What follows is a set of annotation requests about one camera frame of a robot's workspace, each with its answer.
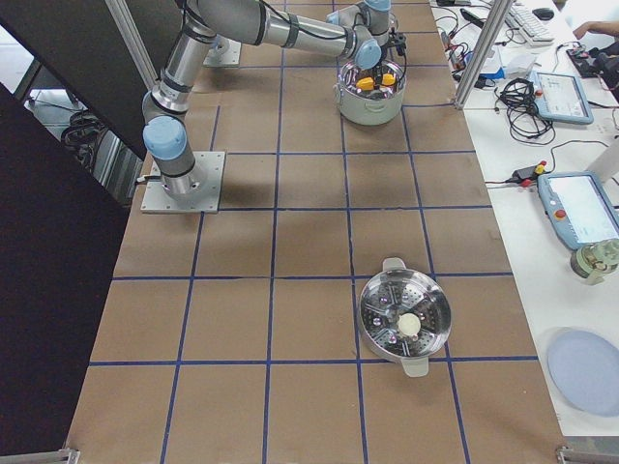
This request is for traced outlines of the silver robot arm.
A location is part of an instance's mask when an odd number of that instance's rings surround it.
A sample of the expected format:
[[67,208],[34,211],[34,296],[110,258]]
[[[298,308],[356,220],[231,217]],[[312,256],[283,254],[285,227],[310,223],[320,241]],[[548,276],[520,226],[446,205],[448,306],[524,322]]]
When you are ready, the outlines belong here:
[[359,1],[318,20],[280,12],[265,1],[189,1],[185,20],[159,79],[143,98],[143,141],[154,159],[140,178],[148,213],[214,213],[220,204],[225,154],[192,149],[184,122],[199,72],[235,66],[242,45],[272,44],[345,59],[380,87],[390,83],[388,51],[405,53],[405,38],[388,1]]

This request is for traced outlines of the person's hand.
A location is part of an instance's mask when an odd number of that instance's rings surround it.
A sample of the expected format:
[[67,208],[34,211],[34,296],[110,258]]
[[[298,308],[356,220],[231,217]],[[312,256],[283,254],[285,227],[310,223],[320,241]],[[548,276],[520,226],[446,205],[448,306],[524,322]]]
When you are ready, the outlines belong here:
[[573,33],[578,40],[583,38],[587,33],[604,34],[608,36],[613,36],[615,34],[612,21],[586,21],[576,27]]

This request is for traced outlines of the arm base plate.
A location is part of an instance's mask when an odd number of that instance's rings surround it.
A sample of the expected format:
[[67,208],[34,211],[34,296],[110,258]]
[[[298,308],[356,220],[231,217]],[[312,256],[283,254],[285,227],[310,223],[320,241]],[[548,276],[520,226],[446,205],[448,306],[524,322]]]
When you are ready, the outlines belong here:
[[191,172],[179,178],[164,176],[153,161],[140,210],[145,214],[216,214],[226,152],[194,151]]
[[204,59],[207,68],[238,68],[240,66],[242,44],[224,37],[217,37]]

